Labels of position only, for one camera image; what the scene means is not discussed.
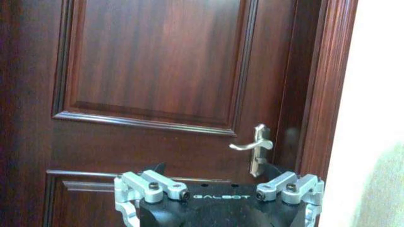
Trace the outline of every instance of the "white wall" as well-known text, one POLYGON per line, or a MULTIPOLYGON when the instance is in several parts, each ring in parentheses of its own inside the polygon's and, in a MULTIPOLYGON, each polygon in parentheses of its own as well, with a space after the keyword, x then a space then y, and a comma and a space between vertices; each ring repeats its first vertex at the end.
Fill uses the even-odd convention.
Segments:
POLYGON ((359 0, 320 227, 404 227, 404 1, 359 0))

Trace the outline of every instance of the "door frame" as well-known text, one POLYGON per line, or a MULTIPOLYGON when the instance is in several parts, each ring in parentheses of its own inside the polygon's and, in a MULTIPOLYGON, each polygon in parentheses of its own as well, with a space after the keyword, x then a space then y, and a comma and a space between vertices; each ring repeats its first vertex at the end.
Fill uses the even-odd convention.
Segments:
POLYGON ((324 0, 295 170, 327 177, 359 0, 324 0))

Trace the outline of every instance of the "raised door panel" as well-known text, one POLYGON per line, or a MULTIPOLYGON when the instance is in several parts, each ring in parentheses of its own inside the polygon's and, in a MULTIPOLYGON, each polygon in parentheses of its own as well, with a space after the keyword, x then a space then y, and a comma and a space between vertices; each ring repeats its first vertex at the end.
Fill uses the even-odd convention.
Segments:
POLYGON ((64 1, 55 117, 235 135, 254 12, 250 0, 64 1))

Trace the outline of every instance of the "door handle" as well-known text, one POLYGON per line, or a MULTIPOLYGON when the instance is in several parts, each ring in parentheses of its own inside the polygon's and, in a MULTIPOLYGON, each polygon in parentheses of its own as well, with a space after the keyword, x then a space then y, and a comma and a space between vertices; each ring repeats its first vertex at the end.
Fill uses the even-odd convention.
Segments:
POLYGON ((247 145, 235 145, 230 144, 230 148, 234 150, 250 150, 251 152, 251 164, 250 164, 250 173, 254 177, 258 177, 263 174, 266 170, 267 161, 267 150, 274 148, 274 143, 270 140, 271 130, 264 124, 259 124, 255 127, 255 136, 254 143, 247 145))
POLYGON ((272 147, 274 147, 272 141, 262 139, 262 140, 259 140, 259 141, 256 141, 251 144, 247 144, 247 145, 236 145, 236 144, 230 145, 230 148, 232 148, 235 150, 250 150, 250 149, 254 149, 254 148, 258 148, 258 147, 262 147, 262 148, 266 148, 267 150, 271 150, 272 147))

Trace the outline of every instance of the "dark brown wood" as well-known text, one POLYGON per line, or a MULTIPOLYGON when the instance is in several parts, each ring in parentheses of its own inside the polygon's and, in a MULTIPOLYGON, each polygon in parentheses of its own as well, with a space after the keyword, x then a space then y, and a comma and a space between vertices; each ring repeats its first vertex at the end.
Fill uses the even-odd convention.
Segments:
POLYGON ((256 5, 64 3, 55 117, 235 135, 256 5))
POLYGON ((15 126, 12 118, 16 109, 16 95, 11 88, 15 85, 15 77, 12 76, 12 59, 15 53, 12 52, 12 39, 16 35, 16 21, 14 20, 15 7, 11 1, 2 1, 0 3, 0 226, 6 226, 7 209, 7 192, 10 185, 8 170, 11 168, 8 158, 11 150, 15 126))
POLYGON ((307 103, 308 127, 300 173, 327 177, 358 0, 330 0, 314 90, 307 103))
POLYGON ((282 112, 276 132, 272 162, 295 169, 304 137, 304 110, 310 90, 318 22, 322 0, 298 1, 282 112))

